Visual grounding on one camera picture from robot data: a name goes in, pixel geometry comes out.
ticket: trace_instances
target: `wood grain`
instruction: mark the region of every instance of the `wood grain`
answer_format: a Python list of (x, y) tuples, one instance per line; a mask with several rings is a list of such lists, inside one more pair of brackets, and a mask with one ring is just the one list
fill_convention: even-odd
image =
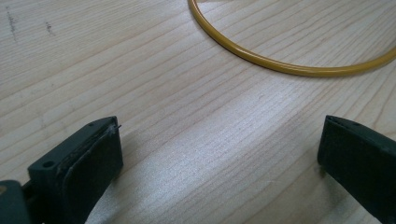
[[(231, 40), (313, 66), (396, 44), (392, 0), (206, 0)], [(88, 223), (377, 223), (316, 162), (325, 115), (396, 139), (396, 62), (279, 74), (210, 39), (187, 1), (0, 1), (0, 178), (115, 115), (125, 167)]]

